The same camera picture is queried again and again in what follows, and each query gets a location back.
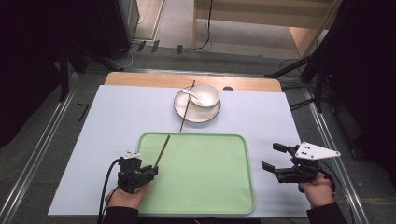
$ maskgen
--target sleeve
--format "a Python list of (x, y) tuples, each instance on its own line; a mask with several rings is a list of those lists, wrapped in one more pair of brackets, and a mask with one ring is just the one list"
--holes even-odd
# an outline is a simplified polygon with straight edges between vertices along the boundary
[(135, 224), (139, 211), (128, 207), (108, 207), (103, 224)]
[(321, 207), (307, 210), (309, 222), (311, 224), (347, 224), (347, 221), (341, 212), (337, 203), (327, 204)]

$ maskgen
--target white plate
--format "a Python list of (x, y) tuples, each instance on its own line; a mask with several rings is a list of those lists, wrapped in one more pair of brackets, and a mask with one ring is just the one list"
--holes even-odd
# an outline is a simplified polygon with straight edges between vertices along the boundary
[[(177, 93), (175, 97), (175, 110), (182, 118), (184, 117), (184, 112), (186, 111), (186, 106), (189, 100), (190, 96), (182, 92), (181, 90)], [(186, 120), (195, 123), (206, 122), (213, 119), (219, 113), (220, 108), (220, 100), (216, 105), (213, 105), (211, 107), (201, 107), (190, 102), (189, 109), (187, 110)]]

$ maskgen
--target light green tray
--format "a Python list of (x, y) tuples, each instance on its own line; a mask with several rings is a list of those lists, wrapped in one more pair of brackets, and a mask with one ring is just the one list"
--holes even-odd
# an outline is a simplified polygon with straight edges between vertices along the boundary
[(248, 214), (254, 208), (245, 139), (236, 134), (145, 133), (138, 152), (154, 165), (167, 135), (159, 174), (140, 205), (142, 214)]

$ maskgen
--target wire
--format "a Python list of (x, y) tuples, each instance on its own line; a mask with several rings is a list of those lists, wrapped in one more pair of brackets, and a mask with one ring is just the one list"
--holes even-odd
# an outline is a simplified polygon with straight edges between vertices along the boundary
[(108, 178), (110, 177), (111, 170), (113, 169), (113, 166), (114, 166), (117, 162), (121, 162), (122, 160), (123, 160), (123, 158), (119, 158), (119, 159), (114, 160), (114, 161), (111, 163), (110, 167), (108, 168), (107, 175), (106, 175), (106, 179), (105, 179), (105, 184), (103, 185), (102, 197), (101, 197), (101, 200), (100, 200), (99, 216), (98, 216), (97, 224), (101, 224), (101, 223), (102, 223), (102, 220), (103, 220), (103, 213), (104, 213), (104, 211), (102, 211), (102, 208), (103, 208), (103, 201), (104, 201), (104, 199), (105, 199), (105, 193), (106, 193), (107, 182), (108, 182)]
[[(279, 71), (282, 70), (282, 64), (285, 63), (285, 62), (287, 62), (287, 61), (290, 61), (290, 60), (297, 60), (297, 61), (300, 61), (301, 59), (285, 59), (285, 60), (283, 60), (283, 61), (279, 64)], [(297, 70), (300, 72), (300, 74), (302, 73), (302, 71), (300, 70), (300, 67), (298, 67)]]
[(133, 44), (133, 45), (131, 46), (131, 49), (129, 50), (129, 56), (131, 56), (131, 62), (128, 63), (127, 65), (120, 65), (120, 64), (114, 62), (113, 60), (110, 60), (110, 61), (113, 62), (116, 66), (119, 66), (119, 67), (121, 67), (121, 68), (126, 68), (126, 67), (131, 66), (131, 64), (134, 63), (134, 58), (132, 57), (132, 50), (135, 49), (135, 48), (137, 48), (137, 47), (138, 47), (138, 45), (135, 45), (135, 44)]
[(295, 110), (298, 109), (300, 107), (302, 107), (303, 105), (308, 105), (310, 103), (314, 102), (314, 99), (309, 99), (309, 100), (304, 100), (300, 103), (294, 104), (294, 105), (290, 105), (290, 110)]
[(291, 90), (291, 89), (299, 89), (299, 88), (303, 88), (303, 85), (290, 85), (290, 86), (286, 86), (286, 87), (281, 87), (282, 91), (286, 91), (286, 90)]
[(113, 192), (111, 192), (110, 197), (108, 197), (108, 200), (106, 202), (105, 208), (102, 210), (102, 214), (105, 213), (106, 209), (107, 209), (107, 205), (108, 202), (110, 202), (111, 197), (113, 197), (114, 192), (116, 192), (116, 190), (120, 187), (120, 185), (117, 185), (117, 187), (113, 190)]
[(206, 42), (201, 47), (199, 47), (197, 49), (190, 48), (190, 49), (184, 49), (184, 50), (199, 50), (199, 49), (203, 49), (207, 45), (207, 43), (209, 42), (209, 40), (210, 40), (210, 18), (212, 17), (212, 6), (213, 6), (213, 0), (210, 0), (209, 18), (207, 19), (207, 26), (206, 26), (206, 22), (205, 22), (205, 27), (206, 27), (206, 30), (207, 30), (207, 40), (206, 40)]
[(296, 224), (296, 222), (295, 222), (295, 221), (293, 221), (293, 220), (291, 220), (291, 218), (288, 218), (288, 221), (290, 221), (291, 223), (294, 223), (294, 224)]
[(299, 77), (292, 77), (292, 76), (282, 76), (277, 79), (281, 84), (285, 83), (293, 83), (293, 84), (301, 84), (301, 80)]

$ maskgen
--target spoon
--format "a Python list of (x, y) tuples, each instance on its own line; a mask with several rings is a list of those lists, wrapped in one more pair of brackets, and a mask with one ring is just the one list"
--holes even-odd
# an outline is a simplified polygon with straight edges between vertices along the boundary
[(186, 93), (186, 94), (188, 94), (188, 95), (190, 95), (190, 96), (192, 96), (192, 97), (194, 97), (195, 99), (197, 99), (200, 104), (209, 106), (209, 104), (206, 104), (206, 103), (200, 101), (199, 98), (192, 91), (189, 91), (189, 90), (186, 90), (186, 89), (182, 89), (181, 91)]

